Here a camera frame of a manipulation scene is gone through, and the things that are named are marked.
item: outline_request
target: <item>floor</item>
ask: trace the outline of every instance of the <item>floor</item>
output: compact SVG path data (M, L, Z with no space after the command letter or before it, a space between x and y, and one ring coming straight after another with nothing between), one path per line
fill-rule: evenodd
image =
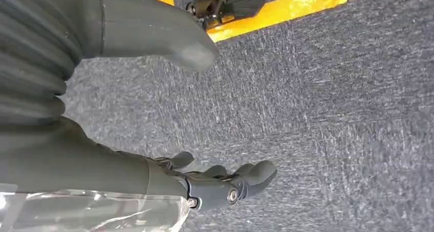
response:
M218 47L202 74L86 60L68 116L117 150L278 166L263 195L192 214L185 231L434 229L433 0L349 0Z

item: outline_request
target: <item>robotic arm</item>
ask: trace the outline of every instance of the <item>robotic arm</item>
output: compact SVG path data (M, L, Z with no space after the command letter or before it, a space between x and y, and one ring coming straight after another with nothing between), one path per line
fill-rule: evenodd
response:
M56 96L83 58L162 55L194 71L212 65L218 51L188 12L157 0L0 0L0 18L0 194L18 197L0 195L1 230L26 223L19 197L182 197L189 208L208 210L260 193L275 177L269 161L233 174L220 165L183 173L190 153L149 159L115 152L61 116Z

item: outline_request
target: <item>metal screw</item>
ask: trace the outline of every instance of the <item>metal screw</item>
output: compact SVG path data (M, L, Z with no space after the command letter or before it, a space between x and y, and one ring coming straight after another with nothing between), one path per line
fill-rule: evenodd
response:
M238 190L236 188L231 188L228 193L229 204L235 204L238 200Z
M188 206L190 206L190 208L195 208L198 205L198 200L195 198L189 198L187 200Z

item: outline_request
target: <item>clear plastic bag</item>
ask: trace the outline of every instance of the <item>clear plastic bag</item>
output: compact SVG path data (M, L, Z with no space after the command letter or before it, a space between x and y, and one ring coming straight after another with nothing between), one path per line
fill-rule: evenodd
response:
M180 196L64 190L21 194L0 184L0 230L13 232L178 232L188 214Z

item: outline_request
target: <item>robotic hand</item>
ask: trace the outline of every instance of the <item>robotic hand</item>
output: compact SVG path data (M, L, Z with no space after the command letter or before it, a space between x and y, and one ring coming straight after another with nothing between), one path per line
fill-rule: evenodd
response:
M183 172L190 153L149 159L115 152L61 116L64 104L56 96L83 58L162 55L194 71L212 65L217 49L186 11L157 0L0 0L0 18L2 231L54 231L53 224L71 231L73 221L80 221L74 231L129 229L151 220L157 226L174 210L161 200L177 211L229 206L275 177L269 161L233 174L220 165ZM186 216L173 217L172 225ZM120 223L127 219L128 226Z

